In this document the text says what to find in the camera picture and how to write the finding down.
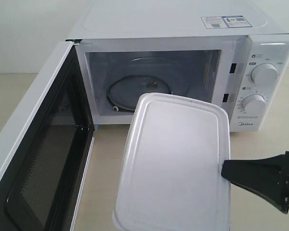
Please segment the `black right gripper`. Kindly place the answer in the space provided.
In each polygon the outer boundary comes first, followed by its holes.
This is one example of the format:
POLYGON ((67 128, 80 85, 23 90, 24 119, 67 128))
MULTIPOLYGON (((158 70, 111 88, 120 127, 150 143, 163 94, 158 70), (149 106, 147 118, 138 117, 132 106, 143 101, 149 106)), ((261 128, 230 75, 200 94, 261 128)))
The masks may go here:
POLYGON ((225 160, 221 176, 283 214, 289 212, 289 151, 266 159, 225 160))

